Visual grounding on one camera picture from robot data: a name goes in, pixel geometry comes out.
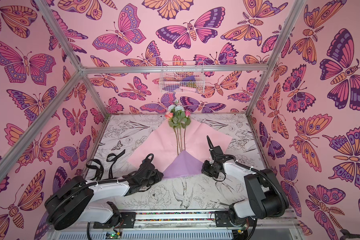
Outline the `purple pink wrapping paper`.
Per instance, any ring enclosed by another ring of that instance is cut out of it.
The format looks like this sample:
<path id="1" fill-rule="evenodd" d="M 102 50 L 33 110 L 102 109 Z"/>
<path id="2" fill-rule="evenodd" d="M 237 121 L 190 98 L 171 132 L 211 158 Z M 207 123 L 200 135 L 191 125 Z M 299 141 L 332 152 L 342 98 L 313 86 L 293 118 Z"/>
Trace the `purple pink wrapping paper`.
<path id="1" fill-rule="evenodd" d="M 233 139 L 196 120 L 191 120 L 191 124 L 181 134 L 178 134 L 178 137 L 183 134 L 186 135 L 183 137 L 185 149 L 181 150 L 175 131 L 165 120 L 132 152 L 128 163 L 137 168 L 147 155 L 153 154 L 152 164 L 167 179 L 200 174 L 203 162 L 211 157 L 207 137 L 215 147 L 221 147 L 222 151 L 228 149 Z"/>

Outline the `small pink fake rose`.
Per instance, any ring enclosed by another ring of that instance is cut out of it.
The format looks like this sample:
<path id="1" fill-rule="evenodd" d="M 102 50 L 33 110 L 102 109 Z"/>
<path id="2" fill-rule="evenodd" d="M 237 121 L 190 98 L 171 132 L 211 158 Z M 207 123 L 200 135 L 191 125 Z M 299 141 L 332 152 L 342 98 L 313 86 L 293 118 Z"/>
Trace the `small pink fake rose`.
<path id="1" fill-rule="evenodd" d="M 191 123 L 191 112 L 188 110 L 185 110 L 185 118 L 184 118 L 184 123 L 183 123 L 183 129 L 184 129 L 184 150 L 186 150 L 186 130 L 187 127 L 190 125 Z"/>

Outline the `orange pink fake rose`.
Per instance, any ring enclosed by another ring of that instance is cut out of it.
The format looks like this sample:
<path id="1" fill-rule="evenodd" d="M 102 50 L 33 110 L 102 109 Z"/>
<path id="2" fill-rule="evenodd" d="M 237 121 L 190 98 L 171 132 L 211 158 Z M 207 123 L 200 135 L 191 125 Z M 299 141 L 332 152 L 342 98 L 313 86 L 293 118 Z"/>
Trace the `orange pink fake rose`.
<path id="1" fill-rule="evenodd" d="M 172 113 L 172 112 L 167 112 L 165 114 L 165 117 L 168 120 L 169 126 L 173 129 L 173 132 L 175 133 L 176 144 L 177 144 L 177 155 L 179 155 L 180 154 L 179 136 L 178 136 L 178 132 L 177 132 L 177 128 L 175 126 L 175 123 L 173 122 L 175 114 Z"/>

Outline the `white fake flower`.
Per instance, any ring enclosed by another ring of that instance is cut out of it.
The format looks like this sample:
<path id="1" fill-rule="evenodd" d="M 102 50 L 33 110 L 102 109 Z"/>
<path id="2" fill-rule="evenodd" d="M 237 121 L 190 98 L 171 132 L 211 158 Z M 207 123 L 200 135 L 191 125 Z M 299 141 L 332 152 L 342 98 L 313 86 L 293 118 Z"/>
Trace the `white fake flower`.
<path id="1" fill-rule="evenodd" d="M 180 143 L 180 153 L 181 153 L 183 151 L 182 129 L 185 118 L 185 109 L 180 104 L 180 102 L 176 100 L 174 104 L 169 106 L 168 112 L 172 112 L 175 114 L 173 122 L 175 123 L 175 126 L 177 128 L 179 143 Z"/>

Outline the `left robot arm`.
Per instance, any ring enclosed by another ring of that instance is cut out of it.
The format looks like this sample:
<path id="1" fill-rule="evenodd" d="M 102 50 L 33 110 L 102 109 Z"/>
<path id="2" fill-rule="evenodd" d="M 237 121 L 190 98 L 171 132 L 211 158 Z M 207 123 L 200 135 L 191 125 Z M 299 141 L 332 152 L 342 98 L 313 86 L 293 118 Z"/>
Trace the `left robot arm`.
<path id="1" fill-rule="evenodd" d="M 122 178 L 85 180 L 74 177 L 45 202 L 46 223 L 55 230 L 64 230 L 76 223 L 93 223 L 94 227 L 113 228 L 122 223 L 122 215 L 111 197 L 128 197 L 145 192 L 159 183 L 164 174 L 153 164 L 154 155 L 148 154 L 137 171 Z"/>

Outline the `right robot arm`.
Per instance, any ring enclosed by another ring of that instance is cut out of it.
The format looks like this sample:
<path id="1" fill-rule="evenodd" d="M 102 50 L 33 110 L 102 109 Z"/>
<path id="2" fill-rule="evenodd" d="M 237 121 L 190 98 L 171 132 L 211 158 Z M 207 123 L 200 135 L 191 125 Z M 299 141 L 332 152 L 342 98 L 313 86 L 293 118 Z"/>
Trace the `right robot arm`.
<path id="1" fill-rule="evenodd" d="M 288 198 L 270 169 L 258 170 L 240 163 L 235 156 L 226 155 L 221 147 L 210 147 L 211 161 L 205 161 L 202 174 L 216 182 L 233 177 L 244 182 L 247 199 L 229 205 L 228 215 L 235 226 L 249 218 L 278 218 L 289 208 Z"/>

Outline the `black printed ribbon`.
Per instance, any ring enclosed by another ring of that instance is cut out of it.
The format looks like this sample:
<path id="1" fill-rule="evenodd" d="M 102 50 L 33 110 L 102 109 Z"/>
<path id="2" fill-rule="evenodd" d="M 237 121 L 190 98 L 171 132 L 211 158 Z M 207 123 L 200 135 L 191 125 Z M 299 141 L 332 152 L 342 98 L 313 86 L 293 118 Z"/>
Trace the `black printed ribbon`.
<path id="1" fill-rule="evenodd" d="M 126 153 L 126 150 L 121 151 L 119 154 L 108 154 L 106 157 L 107 163 L 112 163 L 109 170 L 108 170 L 108 178 L 106 180 L 112 180 L 115 179 L 113 174 L 113 166 L 115 163 Z M 102 164 L 102 162 L 99 159 L 91 159 L 86 163 L 86 167 L 89 170 L 94 170 L 94 176 L 90 178 L 91 181 L 100 181 L 103 178 L 103 175 L 105 173 L 105 168 Z"/>

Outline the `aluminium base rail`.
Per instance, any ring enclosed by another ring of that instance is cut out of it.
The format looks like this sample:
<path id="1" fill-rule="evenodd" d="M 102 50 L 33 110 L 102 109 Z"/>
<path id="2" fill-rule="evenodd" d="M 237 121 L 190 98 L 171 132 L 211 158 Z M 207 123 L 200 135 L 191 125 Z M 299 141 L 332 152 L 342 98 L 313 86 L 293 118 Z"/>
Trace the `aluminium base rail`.
<path id="1" fill-rule="evenodd" d="M 234 225 L 227 210 L 122 211 L 115 227 L 78 223 L 49 230 L 47 240 L 304 240 L 303 230 L 288 210 L 281 218 L 252 218 Z"/>

